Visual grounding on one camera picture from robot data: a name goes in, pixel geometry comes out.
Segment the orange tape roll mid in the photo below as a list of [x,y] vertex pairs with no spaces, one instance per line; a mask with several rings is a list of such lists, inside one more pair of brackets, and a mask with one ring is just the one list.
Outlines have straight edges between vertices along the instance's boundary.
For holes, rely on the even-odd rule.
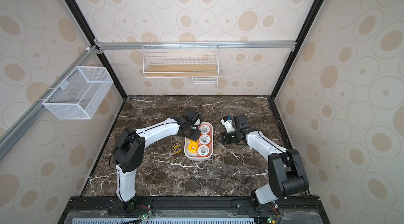
[[201,134],[207,135],[210,132],[210,127],[209,125],[204,124],[199,127],[199,130],[201,131]]

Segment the yellow tape roll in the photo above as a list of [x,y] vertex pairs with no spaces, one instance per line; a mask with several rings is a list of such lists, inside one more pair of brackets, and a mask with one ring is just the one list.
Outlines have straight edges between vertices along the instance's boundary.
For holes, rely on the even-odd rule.
[[197,153],[198,150],[198,143],[194,142],[194,141],[190,141],[189,145],[188,145],[188,151],[190,153]]

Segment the orange tape roll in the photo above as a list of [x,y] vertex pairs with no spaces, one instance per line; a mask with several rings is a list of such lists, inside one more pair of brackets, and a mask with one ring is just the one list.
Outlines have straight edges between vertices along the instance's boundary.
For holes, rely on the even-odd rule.
[[197,150],[198,157],[208,157],[210,155],[210,148],[206,145],[200,145]]
[[211,137],[209,135],[200,135],[199,144],[208,146],[211,143]]

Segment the yellow black roll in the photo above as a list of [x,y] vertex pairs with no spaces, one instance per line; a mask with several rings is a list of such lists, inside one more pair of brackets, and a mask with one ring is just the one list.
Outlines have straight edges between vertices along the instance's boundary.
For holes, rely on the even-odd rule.
[[171,149],[174,153],[178,154],[182,151],[182,145],[179,143],[175,143],[174,145],[172,145]]

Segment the white plastic storage box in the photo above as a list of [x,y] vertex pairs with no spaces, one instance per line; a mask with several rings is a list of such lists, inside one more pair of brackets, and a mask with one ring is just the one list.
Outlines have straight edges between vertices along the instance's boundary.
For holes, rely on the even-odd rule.
[[209,122],[201,122],[198,129],[200,135],[197,141],[185,138],[184,153],[192,161],[206,161],[214,152],[213,126]]

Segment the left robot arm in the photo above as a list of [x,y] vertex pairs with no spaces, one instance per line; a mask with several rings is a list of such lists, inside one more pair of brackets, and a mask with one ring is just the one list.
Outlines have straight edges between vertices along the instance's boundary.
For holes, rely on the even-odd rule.
[[190,109],[185,115],[174,115],[146,128],[125,128],[116,142],[112,157],[117,171],[116,195],[127,203],[136,196],[136,170],[144,158],[145,149],[166,137],[181,136],[197,141],[201,131],[201,115]]

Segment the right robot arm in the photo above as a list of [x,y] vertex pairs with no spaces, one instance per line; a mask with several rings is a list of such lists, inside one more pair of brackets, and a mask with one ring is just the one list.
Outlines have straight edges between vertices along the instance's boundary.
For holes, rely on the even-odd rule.
[[226,128],[219,135],[224,145],[243,143],[268,161],[268,184],[253,193],[259,204],[308,191],[309,181],[297,150],[286,149],[270,140],[260,130],[251,127],[244,114],[225,116],[221,123]]

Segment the white mesh basket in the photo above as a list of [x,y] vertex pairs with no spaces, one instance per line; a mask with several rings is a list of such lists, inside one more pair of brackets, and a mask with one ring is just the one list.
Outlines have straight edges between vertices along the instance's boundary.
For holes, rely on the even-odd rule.
[[60,120],[92,119],[113,84],[105,67],[78,66],[43,101]]

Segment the aluminium rail back wall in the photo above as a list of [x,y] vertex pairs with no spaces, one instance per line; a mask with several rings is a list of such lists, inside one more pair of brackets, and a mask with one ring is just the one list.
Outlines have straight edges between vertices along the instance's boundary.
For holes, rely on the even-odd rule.
[[128,50],[128,49],[246,49],[246,48],[294,48],[295,41],[233,41],[233,42],[146,42],[146,43],[104,43],[96,45],[101,50]]

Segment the aluminium rail wall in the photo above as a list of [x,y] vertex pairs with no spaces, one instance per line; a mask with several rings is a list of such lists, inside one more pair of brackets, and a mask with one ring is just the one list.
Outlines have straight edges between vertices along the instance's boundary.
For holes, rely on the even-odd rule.
[[46,110],[45,106],[42,104],[43,100],[46,99],[52,91],[56,90],[76,67],[86,63],[92,56],[94,56],[96,51],[96,45],[85,49],[84,53],[80,55],[80,57],[61,74],[53,85],[48,87],[46,92],[36,100],[36,102],[12,125],[10,129],[7,130],[7,132],[1,137],[1,160],[11,151],[16,143]]
[[128,50],[128,49],[246,49],[246,48],[294,48],[295,41],[233,41],[233,42],[146,42],[146,43],[104,43],[96,45],[101,50]]

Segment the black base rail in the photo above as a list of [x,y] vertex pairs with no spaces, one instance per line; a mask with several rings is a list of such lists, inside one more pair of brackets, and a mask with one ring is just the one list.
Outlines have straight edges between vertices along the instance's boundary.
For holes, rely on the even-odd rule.
[[317,196],[291,196],[259,204],[252,196],[72,197],[60,224],[328,224]]

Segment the aluminium rail left wall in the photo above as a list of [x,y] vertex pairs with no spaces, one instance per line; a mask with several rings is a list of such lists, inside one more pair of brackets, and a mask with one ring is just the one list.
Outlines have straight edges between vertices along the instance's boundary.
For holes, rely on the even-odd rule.
[[7,132],[1,137],[1,160],[11,151],[16,143],[46,110],[45,106],[42,104],[43,100],[46,99],[52,91],[56,90],[76,67],[86,63],[92,56],[94,56],[96,51],[96,45],[85,49],[84,53],[80,55],[80,57],[61,74],[53,85],[48,87],[46,92],[36,100],[36,102],[12,125],[10,129],[7,130]]

